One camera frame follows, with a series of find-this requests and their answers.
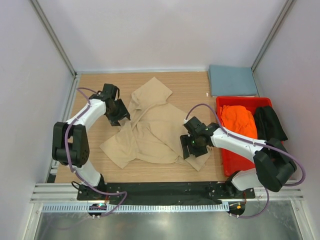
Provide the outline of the beige t shirt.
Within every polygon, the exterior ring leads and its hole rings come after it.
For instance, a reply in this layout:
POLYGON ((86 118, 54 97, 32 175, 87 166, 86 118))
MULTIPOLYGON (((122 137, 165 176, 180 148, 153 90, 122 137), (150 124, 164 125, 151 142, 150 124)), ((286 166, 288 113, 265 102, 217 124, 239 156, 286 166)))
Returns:
POLYGON ((100 145, 100 149, 118 167, 124 168, 138 159, 153 164, 181 164, 200 171, 211 156, 183 158, 180 141, 187 134, 183 123, 186 113, 168 103, 172 91, 153 77, 131 94, 130 120, 122 123, 118 133, 100 145))

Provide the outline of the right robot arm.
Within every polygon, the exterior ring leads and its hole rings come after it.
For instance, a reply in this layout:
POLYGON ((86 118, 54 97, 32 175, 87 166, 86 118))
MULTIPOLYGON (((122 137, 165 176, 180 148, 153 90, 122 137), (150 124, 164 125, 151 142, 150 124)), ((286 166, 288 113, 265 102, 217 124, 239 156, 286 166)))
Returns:
POLYGON ((244 191, 264 187, 279 192, 297 170, 283 144, 272 138, 258 140, 227 130, 217 123, 205 125, 195 116, 184 120, 187 134, 180 136, 183 158, 196 158, 208 153, 209 147, 233 152, 254 164, 254 168, 238 170, 225 182, 225 192, 237 198, 244 191))

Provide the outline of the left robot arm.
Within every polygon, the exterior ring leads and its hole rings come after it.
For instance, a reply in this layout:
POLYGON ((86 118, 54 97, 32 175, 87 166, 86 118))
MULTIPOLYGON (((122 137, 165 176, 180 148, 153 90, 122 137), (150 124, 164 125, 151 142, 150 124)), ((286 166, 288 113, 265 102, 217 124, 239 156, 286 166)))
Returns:
POLYGON ((105 83, 102 90, 91 90, 93 94, 90 97, 83 93, 86 89, 77 88, 87 101, 82 110, 69 120, 56 122, 53 126, 52 158, 68 166, 93 199, 101 200, 107 190, 104 177, 89 160, 88 130, 102 116, 106 116, 113 127, 120 126, 120 121, 130 120, 131 117, 117 86, 105 83))

